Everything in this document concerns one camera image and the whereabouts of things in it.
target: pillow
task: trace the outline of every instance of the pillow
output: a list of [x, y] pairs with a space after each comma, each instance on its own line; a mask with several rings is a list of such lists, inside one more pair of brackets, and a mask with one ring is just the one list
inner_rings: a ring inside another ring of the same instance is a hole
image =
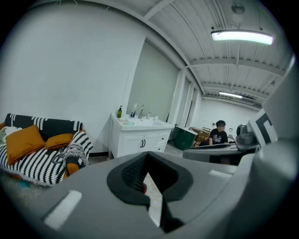
[[46, 142], [46, 149], [57, 149], [68, 146], [73, 138], [74, 134], [59, 134], [48, 138]]
[[12, 165], [45, 146], [37, 125], [13, 132], [6, 137], [7, 164]]

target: ceiling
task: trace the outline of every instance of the ceiling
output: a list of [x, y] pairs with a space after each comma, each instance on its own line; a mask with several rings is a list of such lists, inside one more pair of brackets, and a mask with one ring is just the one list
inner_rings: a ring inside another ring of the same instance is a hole
[[[203, 97], [231, 100], [219, 91], [232, 92], [244, 96], [243, 103], [260, 108], [284, 79], [293, 55], [283, 31], [254, 0], [93, 1], [125, 11], [161, 34], [186, 62]], [[234, 21], [233, 1], [245, 7], [239, 23]], [[238, 28], [270, 34], [273, 44], [212, 40], [211, 31]]]

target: person's hair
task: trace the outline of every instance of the person's hair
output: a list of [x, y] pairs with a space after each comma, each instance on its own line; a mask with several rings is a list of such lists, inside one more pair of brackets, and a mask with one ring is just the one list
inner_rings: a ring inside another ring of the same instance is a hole
[[226, 124], [225, 124], [225, 121], [223, 121], [223, 120], [219, 120], [219, 121], [217, 121], [216, 126], [217, 126], [217, 127], [223, 127], [223, 126], [220, 126], [220, 125], [224, 125], [224, 126], [225, 126], [225, 125], [226, 125]]

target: green trash bin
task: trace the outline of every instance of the green trash bin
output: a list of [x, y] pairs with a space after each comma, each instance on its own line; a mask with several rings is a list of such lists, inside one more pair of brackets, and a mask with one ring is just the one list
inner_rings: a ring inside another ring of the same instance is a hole
[[192, 146], [197, 133], [187, 128], [176, 127], [179, 132], [174, 139], [174, 145], [180, 150], [188, 149]]

